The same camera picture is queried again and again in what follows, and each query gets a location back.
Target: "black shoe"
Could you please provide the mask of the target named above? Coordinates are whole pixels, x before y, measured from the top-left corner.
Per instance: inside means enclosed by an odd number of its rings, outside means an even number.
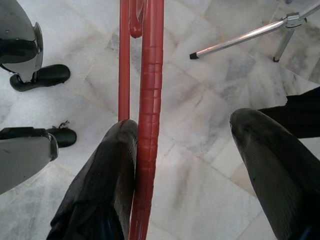
[[[61,123],[58,128],[53,126],[52,128],[46,130],[49,134],[52,134],[55,137],[59,148],[69,147],[75,144],[77,141],[76,132],[66,127],[68,123],[69,122],[66,121]]]
[[[41,68],[33,74],[30,82],[22,82],[18,74],[14,74],[10,78],[11,86],[19,92],[24,92],[30,89],[39,87],[50,87],[57,84],[62,84],[71,76],[67,66],[56,64]]]

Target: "rubber foot tip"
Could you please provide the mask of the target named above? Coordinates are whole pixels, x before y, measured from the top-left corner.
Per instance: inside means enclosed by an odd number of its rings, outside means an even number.
[[[193,59],[198,59],[199,57],[197,56],[197,53],[194,52],[194,53],[191,53],[190,54],[190,59],[193,60]]]

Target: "red tube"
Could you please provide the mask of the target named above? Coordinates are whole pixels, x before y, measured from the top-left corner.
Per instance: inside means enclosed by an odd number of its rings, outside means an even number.
[[[136,189],[130,240],[145,240],[151,213],[161,110],[164,0],[145,0],[142,20]]]
[[[130,0],[130,35],[135,39],[142,36],[142,26],[137,17],[137,4],[141,4],[140,1]]]
[[[130,118],[130,4],[120,0],[118,120]]]

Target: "tripod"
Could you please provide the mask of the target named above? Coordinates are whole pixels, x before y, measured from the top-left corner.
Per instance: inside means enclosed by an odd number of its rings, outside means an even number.
[[[250,31],[244,35],[235,37],[229,41],[219,43],[217,45],[208,47],[201,51],[194,52],[190,54],[190,59],[198,59],[202,56],[220,51],[222,49],[229,48],[234,45],[241,44],[251,39],[255,39],[262,35],[271,33],[276,31],[280,28],[284,28],[287,30],[287,33],[283,37],[280,42],[280,46],[278,47],[275,56],[273,57],[273,61],[275,63],[279,62],[282,54],[284,53],[291,37],[293,36],[295,29],[301,27],[302,25],[307,23],[307,17],[311,14],[315,13],[316,11],[320,10],[320,1],[309,7],[308,9],[304,10],[302,13],[294,12],[287,14],[286,17],[283,17],[281,20],[268,24],[266,26],[260,27],[256,30]]]

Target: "marble floor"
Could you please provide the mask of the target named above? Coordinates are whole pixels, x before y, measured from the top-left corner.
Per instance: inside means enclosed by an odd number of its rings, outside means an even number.
[[[77,143],[0,195],[0,239],[43,240],[70,182],[117,121],[118,0],[18,0],[44,37],[44,65],[71,79],[19,93],[0,71],[0,129],[66,120]],[[165,0],[159,151],[150,240],[275,240],[232,140],[239,108],[284,105],[320,86],[320,12],[294,34],[270,33],[198,60],[189,54],[299,11],[312,0]],[[131,118],[138,118],[141,39],[131,40]],[[320,157],[318,138],[302,141]]]

